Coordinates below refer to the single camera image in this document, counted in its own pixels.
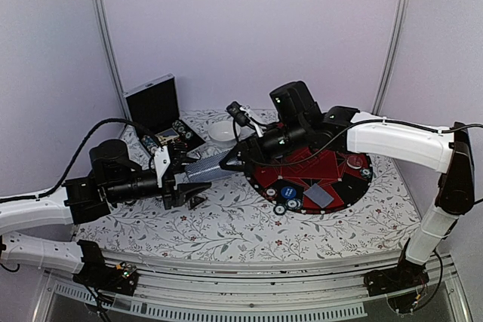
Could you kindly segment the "green twenty poker chip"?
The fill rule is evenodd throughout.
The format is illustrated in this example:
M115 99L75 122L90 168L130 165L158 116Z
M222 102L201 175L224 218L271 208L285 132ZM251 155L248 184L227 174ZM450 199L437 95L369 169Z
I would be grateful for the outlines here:
M186 132L183 137L185 140L190 140L192 139L193 133L191 131Z

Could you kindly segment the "aluminium frame post left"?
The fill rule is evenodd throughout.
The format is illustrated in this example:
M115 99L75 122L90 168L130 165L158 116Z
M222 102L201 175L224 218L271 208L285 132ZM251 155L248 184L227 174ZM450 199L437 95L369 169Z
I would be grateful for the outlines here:
M122 115L129 118L128 107L125 103L124 90L122 81L118 70L118 64L115 58L115 51L112 45L112 39L109 32L109 25L107 22L106 9L104 0L92 0L94 6L94 14L97 19L97 25L100 33L100 40L103 47L103 52L106 58L107 68L110 78L112 80L113 88L116 98L122 111Z

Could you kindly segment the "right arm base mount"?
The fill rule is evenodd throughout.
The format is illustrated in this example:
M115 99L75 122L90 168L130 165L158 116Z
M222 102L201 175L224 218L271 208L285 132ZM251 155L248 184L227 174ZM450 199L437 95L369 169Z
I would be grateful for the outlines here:
M410 262L399 263L391 268L369 271L363 276L363 283L369 296L394 293L423 286L428 282L429 276L425 266Z

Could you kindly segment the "floral tablecloth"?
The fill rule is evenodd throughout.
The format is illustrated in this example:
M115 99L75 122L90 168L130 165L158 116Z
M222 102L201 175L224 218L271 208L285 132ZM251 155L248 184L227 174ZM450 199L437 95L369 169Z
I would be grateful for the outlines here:
M420 216L393 161L371 159L367 194L328 215L286 213L235 174L218 180L195 209L166 210L159 199L120 205L80 225L75 237L105 250L158 258L220 262L288 262L400 250Z

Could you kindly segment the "blue chips off mat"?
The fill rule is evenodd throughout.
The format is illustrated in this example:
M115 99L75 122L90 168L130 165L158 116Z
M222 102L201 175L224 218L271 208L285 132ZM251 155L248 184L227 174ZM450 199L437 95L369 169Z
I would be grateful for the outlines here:
M283 204L276 204L273 207L273 211L274 211L275 215L282 216L286 213L287 209L286 209L285 205L283 205Z

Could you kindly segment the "long poker chip row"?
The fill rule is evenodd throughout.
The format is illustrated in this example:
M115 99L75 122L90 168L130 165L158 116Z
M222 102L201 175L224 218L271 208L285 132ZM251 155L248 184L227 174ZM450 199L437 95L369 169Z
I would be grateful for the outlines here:
M157 150L158 145L150 136L144 135L141 139L141 143L149 154L151 155L155 154L155 151Z

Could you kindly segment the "dealt cards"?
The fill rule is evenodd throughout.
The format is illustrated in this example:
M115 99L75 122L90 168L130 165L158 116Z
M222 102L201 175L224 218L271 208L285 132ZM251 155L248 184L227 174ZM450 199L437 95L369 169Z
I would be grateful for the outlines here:
M318 184L310 186L303 194L321 209L325 209L334 201L334 197Z

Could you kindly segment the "green chips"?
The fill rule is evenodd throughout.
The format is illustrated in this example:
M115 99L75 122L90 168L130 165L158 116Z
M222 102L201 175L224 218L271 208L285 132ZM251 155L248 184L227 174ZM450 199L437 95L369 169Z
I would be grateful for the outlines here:
M302 207L302 201L298 198L287 200L286 208L288 210L299 210Z
M360 174L365 179L371 179L372 178L372 170L369 169L369 168L361 169Z

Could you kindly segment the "white ceramic bowl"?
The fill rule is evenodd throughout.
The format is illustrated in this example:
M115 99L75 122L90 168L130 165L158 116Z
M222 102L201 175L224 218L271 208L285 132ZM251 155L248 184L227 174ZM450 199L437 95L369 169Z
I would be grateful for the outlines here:
M234 146L236 137L240 136L241 128L232 121L214 122L208 128L211 141L219 146Z

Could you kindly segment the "triangular all in marker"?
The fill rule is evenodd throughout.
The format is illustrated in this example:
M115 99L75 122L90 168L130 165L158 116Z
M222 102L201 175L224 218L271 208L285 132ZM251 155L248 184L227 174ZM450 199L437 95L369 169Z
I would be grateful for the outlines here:
M197 206L199 206L200 204L203 204L206 200L207 200L206 197L202 197L198 195L194 196L189 200L189 209L194 210L195 208L197 208Z

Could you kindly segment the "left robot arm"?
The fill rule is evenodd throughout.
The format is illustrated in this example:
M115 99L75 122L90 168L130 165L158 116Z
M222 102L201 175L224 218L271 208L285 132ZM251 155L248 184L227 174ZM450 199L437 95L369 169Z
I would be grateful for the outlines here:
M175 176L195 162L183 143L158 147L143 169L132 161L127 144L110 139L89 151L91 171L68 179L37 195L18 195L1 202L1 260L37 265L84 275L95 287L112 281L114 267L106 265L92 241L61 243L27 237L21 229L46 225L81 225L108 216L118 204L162 198L165 208L179 207L209 188L207 183L177 183Z

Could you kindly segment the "blue small blind button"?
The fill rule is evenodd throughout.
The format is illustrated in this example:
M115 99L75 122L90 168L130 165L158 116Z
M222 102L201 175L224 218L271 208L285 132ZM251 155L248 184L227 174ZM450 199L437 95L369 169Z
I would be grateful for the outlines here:
M280 190L280 195L288 200L295 199L297 197L297 190L292 186L284 186Z

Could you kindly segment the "red chips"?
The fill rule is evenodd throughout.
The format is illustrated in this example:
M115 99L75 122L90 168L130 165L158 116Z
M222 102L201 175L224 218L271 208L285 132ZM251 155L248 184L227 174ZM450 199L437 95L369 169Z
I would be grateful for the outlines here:
M265 190L265 196L267 200L274 200L277 196L277 191L274 188L267 188Z

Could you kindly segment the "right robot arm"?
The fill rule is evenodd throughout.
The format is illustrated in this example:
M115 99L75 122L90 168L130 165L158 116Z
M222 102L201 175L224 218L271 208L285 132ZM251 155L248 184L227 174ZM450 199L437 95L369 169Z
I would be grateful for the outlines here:
M231 101L247 103L261 112L264 121L275 119L268 93L277 87L251 82L195 87L191 106L181 93L183 120L207 140L197 151L207 158L222 151L209 140L208 127L228 119L221 109ZM328 261L401 251L434 202L438 175L427 167L371 155L375 177L366 195L353 207L329 214L286 213L276 216L273 206L256 193L245 177L233 174L214 181L203 196L208 198L194 211L182 208L170 216L171 252L160 255L210 262ZM477 269L482 256L482 203L462 216L438 252L449 253L460 272Z

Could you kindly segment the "round red black poker mat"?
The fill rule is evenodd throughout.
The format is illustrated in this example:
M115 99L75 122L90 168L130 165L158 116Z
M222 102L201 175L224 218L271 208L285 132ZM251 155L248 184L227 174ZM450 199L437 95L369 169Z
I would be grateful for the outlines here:
M244 171L245 177L255 191L265 199L267 188L274 188L277 191L274 200L266 199L273 207L276 204L283 204L286 207L288 199L280 195L280 190L284 186L294 187L297 190L296 198L302 201L302 207L299 210L286 208L286 213L324 214L349 208L368 191L373 178L373 168L368 155L346 151L341 146L344 138L339 137L332 141L333 136L333 130L320 130L309 146L276 158L270 164ZM347 165L346 159L352 154L365 158L361 169L371 169L371 179L363 178L360 174L361 169L354 170ZM303 194L314 184L320 185L334 197L334 201L325 209L318 207Z

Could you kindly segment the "short poker chip row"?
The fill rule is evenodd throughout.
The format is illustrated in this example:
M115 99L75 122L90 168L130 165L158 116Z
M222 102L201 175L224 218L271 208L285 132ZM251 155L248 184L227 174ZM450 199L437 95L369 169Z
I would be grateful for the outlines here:
M181 120L176 120L173 124L172 124L172 128L177 132L177 133L185 133L186 132L186 128L185 128L185 124L181 121Z

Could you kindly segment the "boxed playing card deck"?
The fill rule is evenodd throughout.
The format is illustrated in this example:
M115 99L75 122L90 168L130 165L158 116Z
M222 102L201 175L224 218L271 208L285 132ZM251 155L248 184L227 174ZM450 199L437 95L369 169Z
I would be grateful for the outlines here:
M167 130L164 130L160 133L157 133L156 136L161 142L168 142L171 140L176 140L179 138L179 133L176 132L173 128L169 128Z

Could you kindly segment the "blue card deck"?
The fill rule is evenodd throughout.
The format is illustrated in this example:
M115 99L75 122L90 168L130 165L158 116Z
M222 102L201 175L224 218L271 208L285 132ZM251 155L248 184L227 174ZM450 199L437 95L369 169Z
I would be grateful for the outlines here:
M228 153L229 151L226 150L186 165L185 173L188 180L190 182L213 182L230 177L234 172L220 167L220 162Z

